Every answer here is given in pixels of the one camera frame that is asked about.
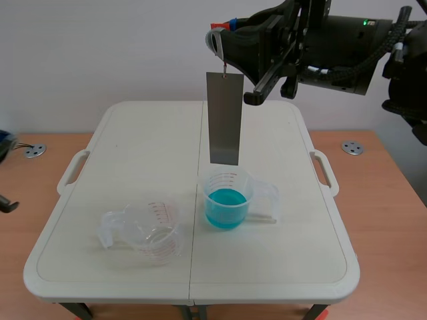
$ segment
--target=red clip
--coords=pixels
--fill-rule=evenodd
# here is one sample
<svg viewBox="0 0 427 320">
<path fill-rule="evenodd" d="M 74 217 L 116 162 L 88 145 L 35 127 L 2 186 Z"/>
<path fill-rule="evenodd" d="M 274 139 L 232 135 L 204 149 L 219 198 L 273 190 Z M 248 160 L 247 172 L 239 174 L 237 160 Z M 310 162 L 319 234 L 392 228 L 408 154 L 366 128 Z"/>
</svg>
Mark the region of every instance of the red clip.
<svg viewBox="0 0 427 320">
<path fill-rule="evenodd" d="M 230 30 L 230 23 L 229 22 L 211 23 L 211 29 L 213 29 L 213 28 L 224 28 L 224 29 L 227 29 L 229 31 Z"/>
</svg>

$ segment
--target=blue liquid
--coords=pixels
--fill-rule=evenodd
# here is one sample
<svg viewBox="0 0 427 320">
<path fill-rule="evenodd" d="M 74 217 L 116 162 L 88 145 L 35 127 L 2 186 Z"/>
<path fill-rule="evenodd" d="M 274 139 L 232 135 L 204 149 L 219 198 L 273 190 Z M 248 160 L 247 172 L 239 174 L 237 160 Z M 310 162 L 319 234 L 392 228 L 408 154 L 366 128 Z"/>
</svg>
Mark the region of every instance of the blue liquid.
<svg viewBox="0 0 427 320">
<path fill-rule="evenodd" d="M 241 205 L 246 198 L 233 189 L 218 189 L 209 195 L 215 201 L 205 201 L 205 214 L 209 222 L 221 229 L 236 228 L 246 217 L 249 204 L 240 207 L 224 207 L 223 205 Z"/>
</svg>

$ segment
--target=black cable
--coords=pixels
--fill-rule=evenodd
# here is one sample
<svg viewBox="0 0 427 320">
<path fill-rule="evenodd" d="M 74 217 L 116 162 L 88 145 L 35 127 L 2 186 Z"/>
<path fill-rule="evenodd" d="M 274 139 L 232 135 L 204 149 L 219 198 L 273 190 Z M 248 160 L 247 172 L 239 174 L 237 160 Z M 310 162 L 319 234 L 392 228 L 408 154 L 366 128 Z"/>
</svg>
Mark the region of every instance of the black cable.
<svg viewBox="0 0 427 320">
<path fill-rule="evenodd" d="M 408 21 L 406 23 L 406 28 L 407 29 L 413 29 L 415 28 L 417 25 L 419 25 L 420 23 L 423 23 L 424 21 Z"/>
<path fill-rule="evenodd" d="M 29 145 L 28 143 L 21 143 L 21 142 L 18 142 L 18 145 L 23 145 L 23 146 L 26 146 L 26 147 L 28 147 L 28 148 L 34 148 L 34 146 L 33 146 L 33 145 Z"/>
<path fill-rule="evenodd" d="M 399 17 L 393 30 L 388 34 L 383 43 L 365 60 L 345 71 L 330 71 L 327 74 L 314 73 L 310 70 L 304 70 L 303 74 L 311 78 L 318 78 L 326 81 L 339 81 L 349 78 L 355 78 L 357 75 L 367 72 L 373 68 L 387 52 L 389 52 L 395 43 L 399 42 L 402 35 L 406 33 L 406 24 L 409 20 L 412 8 L 409 6 L 400 8 Z"/>
<path fill-rule="evenodd" d="M 425 14 L 427 14 L 427 1 L 426 0 L 416 0 L 418 4 L 421 6 L 422 10 Z"/>
<path fill-rule="evenodd" d="M 13 150 L 19 149 L 19 148 L 34 148 L 33 145 L 29 145 L 28 143 L 18 143 Z"/>
<path fill-rule="evenodd" d="M 28 147 L 27 145 L 17 145 L 16 147 L 13 148 L 13 150 L 20 149 L 20 148 L 32 148 L 32 147 Z"/>
</svg>

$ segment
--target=measuring cup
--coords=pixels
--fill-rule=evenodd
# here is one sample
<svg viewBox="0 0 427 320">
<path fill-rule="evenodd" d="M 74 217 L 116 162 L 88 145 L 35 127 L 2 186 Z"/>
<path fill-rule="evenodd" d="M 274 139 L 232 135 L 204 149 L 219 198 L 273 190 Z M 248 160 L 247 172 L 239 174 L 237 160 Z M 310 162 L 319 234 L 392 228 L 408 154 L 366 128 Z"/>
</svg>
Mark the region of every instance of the measuring cup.
<svg viewBox="0 0 427 320">
<path fill-rule="evenodd" d="M 203 182 L 205 215 L 221 229 L 233 229 L 245 219 L 276 223 L 279 191 L 276 186 L 256 181 L 237 166 L 222 165 Z"/>
<path fill-rule="evenodd" d="M 103 215 L 97 234 L 104 248 L 113 245 L 113 233 L 156 265 L 168 263 L 182 250 L 178 209 L 164 196 L 143 197 L 137 205 Z"/>
</svg>

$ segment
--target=white wall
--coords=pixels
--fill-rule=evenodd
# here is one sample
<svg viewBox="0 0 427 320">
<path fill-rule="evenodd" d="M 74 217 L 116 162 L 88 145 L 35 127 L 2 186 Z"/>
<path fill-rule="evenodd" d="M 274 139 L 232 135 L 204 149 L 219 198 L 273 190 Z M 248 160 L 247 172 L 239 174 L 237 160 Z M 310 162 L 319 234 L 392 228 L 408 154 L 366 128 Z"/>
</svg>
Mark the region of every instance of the white wall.
<svg viewBox="0 0 427 320">
<path fill-rule="evenodd" d="M 3 0 L 0 128 L 92 131 L 103 112 L 120 101 L 203 99 L 205 72 L 222 70 L 205 47 L 209 23 L 248 16 L 280 1 Z M 330 14 L 396 19 L 403 5 L 413 6 L 412 19 L 425 19 L 415 0 L 332 0 Z M 365 97 L 301 85 L 294 103 L 310 129 L 377 130 L 427 198 L 427 179 L 414 172 L 427 178 L 427 147 L 403 120 L 382 110 L 388 81 L 381 70 Z M 247 81 L 246 89 L 251 88 Z M 279 88 L 270 99 L 281 99 Z"/>
</svg>

